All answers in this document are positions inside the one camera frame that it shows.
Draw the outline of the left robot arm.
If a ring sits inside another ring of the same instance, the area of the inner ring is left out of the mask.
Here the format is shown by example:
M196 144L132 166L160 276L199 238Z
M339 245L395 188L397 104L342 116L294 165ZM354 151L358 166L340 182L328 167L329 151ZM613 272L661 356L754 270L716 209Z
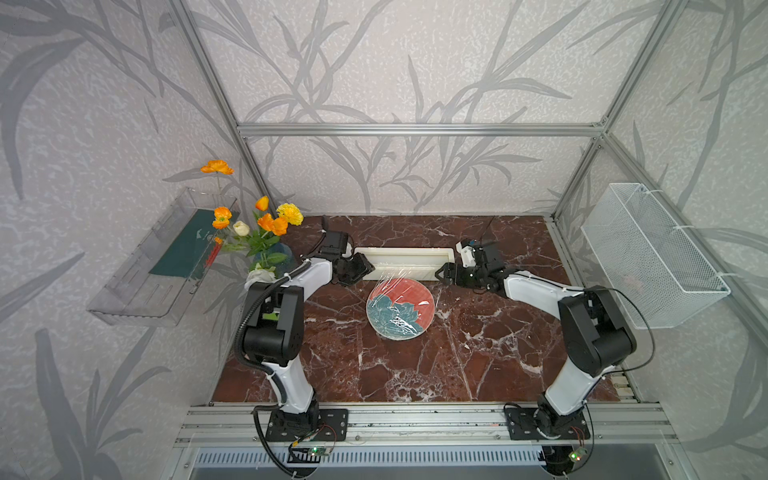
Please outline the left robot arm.
M278 418L310 426L319 420L315 391L299 358L306 300L327 284L354 285L374 270L348 233L325 229L318 246L295 269L274 277L249 276L233 353L241 364L265 373L277 398L273 409Z

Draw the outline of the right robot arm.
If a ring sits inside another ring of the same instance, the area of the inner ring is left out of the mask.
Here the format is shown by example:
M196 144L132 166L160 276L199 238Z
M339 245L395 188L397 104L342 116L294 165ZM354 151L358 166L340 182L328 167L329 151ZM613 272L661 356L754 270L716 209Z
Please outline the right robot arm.
M456 250L460 261L441 266L437 280L522 302L560 321L568 359L539 401L552 421L579 412L601 378L636 351L610 289L566 285L509 266L494 243L463 240Z

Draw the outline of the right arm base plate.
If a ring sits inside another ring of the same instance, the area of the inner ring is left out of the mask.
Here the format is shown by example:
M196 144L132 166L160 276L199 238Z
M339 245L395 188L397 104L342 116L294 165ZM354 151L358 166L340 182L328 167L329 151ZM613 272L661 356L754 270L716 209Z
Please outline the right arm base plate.
M592 437L582 410L560 416L548 407L522 407L506 403L503 416L511 440L583 442Z

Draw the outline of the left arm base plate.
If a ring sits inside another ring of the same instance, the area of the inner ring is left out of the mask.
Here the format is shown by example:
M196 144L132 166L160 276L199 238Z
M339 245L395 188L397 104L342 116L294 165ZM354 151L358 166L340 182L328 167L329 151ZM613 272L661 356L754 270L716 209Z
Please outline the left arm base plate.
M277 410L270 415L266 440L288 442L309 435L312 441L344 441L349 426L348 409L321 408L291 414Z

